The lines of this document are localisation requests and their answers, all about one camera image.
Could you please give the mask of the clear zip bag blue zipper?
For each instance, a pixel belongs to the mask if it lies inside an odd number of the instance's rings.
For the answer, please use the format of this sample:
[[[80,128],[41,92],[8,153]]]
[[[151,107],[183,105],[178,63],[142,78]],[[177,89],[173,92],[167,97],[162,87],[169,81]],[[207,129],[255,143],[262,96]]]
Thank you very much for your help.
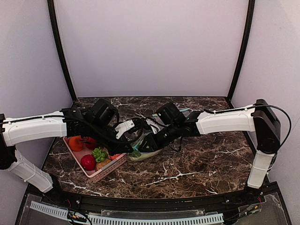
[[[153,157],[153,156],[159,154],[162,151],[162,149],[156,150],[156,151],[141,151],[140,150],[142,143],[145,140],[145,137],[149,134],[152,134],[152,132],[143,133],[135,142],[130,144],[131,147],[133,148],[133,151],[131,153],[127,154],[127,157],[130,161],[133,161],[133,162],[143,161],[145,159],[148,159],[150,157]]]

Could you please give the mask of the pink perforated plastic basket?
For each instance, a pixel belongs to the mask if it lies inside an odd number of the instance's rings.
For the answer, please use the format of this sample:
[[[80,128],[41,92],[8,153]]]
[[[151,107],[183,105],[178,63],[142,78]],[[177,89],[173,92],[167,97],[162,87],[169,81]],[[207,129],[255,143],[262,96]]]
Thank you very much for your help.
[[[103,166],[102,168],[100,168],[99,170],[92,170],[92,171],[86,171],[82,165],[81,165],[81,159],[85,156],[85,155],[89,155],[92,154],[92,150],[89,150],[85,145],[83,147],[83,149],[81,151],[72,151],[70,146],[69,146],[69,139],[67,137],[63,137],[63,141],[65,143],[65,145],[67,146],[68,150],[71,152],[73,158],[75,159],[75,161],[77,162],[77,164],[79,165],[80,169],[84,172],[84,174],[91,179],[91,181],[93,181],[94,183],[100,181],[101,179],[103,179],[105,176],[109,175],[110,173],[112,173],[115,169],[117,169],[118,167],[120,167],[121,165],[123,165],[126,161],[127,161],[127,154],[126,153],[122,153],[121,155],[119,155],[118,157],[116,157],[114,160],[112,160],[110,163],[108,163],[107,165]]]

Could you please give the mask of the green toy leafy vegetable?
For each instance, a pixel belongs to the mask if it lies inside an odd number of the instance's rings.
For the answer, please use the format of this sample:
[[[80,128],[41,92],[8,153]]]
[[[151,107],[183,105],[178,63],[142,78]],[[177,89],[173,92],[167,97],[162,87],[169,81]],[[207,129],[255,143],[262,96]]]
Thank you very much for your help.
[[[138,158],[140,157],[142,154],[141,152],[138,150],[137,147],[133,147],[133,152],[130,153],[130,156],[133,158]]]

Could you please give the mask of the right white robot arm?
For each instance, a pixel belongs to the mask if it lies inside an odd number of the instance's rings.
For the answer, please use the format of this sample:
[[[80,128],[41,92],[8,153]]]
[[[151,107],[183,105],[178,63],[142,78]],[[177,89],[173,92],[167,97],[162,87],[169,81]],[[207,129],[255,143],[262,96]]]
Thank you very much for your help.
[[[201,110],[185,116],[174,103],[167,103],[156,111],[163,123],[162,130],[146,135],[138,150],[155,152],[183,137],[233,131],[254,132],[257,147],[247,186],[259,189],[269,166],[284,143],[280,139],[281,123],[273,109],[275,106],[258,99],[255,104],[242,108]]]

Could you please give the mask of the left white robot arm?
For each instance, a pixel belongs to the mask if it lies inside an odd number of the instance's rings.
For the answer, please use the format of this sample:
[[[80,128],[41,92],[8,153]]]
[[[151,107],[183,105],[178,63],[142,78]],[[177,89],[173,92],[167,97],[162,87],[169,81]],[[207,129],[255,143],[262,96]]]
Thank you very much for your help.
[[[131,142],[122,136],[135,126],[133,119],[117,121],[118,109],[110,102],[100,99],[86,109],[64,108],[52,113],[24,117],[0,116],[0,168],[8,170],[35,186],[40,192],[48,193],[59,189],[56,178],[37,168],[17,149],[19,143],[50,137],[91,137],[107,145],[109,153],[121,153],[121,147]]]

